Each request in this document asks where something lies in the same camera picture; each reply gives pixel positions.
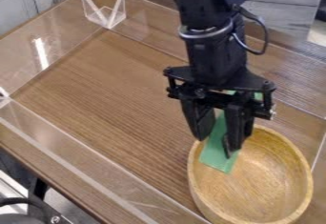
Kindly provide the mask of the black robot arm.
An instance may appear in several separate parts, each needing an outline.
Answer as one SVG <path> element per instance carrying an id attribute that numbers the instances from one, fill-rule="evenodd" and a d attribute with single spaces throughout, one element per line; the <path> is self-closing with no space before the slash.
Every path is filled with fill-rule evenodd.
<path id="1" fill-rule="evenodd" d="M 257 118 L 274 115 L 274 82 L 247 68 L 247 54 L 265 54 L 246 45 L 245 18 L 262 19 L 242 4 L 246 0 L 175 0 L 189 65 L 163 71 L 169 96 L 181 102 L 194 136 L 203 140 L 214 127 L 215 110 L 225 112 L 225 155 L 242 148 Z"/>

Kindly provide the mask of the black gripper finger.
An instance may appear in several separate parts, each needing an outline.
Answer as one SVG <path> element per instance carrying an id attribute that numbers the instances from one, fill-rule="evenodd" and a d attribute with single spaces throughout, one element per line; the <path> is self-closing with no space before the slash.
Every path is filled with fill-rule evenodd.
<path id="1" fill-rule="evenodd" d="M 181 101 L 183 115 L 194 137 L 203 141 L 215 124 L 214 107 L 210 104 L 194 99 Z"/>
<path id="2" fill-rule="evenodd" d="M 223 136 L 226 157 L 242 149 L 246 138 L 253 134 L 254 121 L 251 110 L 242 105 L 229 104 L 225 109 L 227 132 Z"/>

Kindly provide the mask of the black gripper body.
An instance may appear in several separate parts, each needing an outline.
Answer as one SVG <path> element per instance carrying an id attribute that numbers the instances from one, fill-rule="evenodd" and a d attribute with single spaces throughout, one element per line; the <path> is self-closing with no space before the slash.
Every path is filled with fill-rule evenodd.
<path id="1" fill-rule="evenodd" d="M 242 28 L 179 29 L 189 64 L 165 70 L 170 80 L 169 96 L 179 102 L 194 99 L 210 104 L 214 110 L 229 104 L 251 110 L 253 117 L 274 115 L 276 84 L 247 68 L 247 54 L 264 54 L 246 45 Z"/>

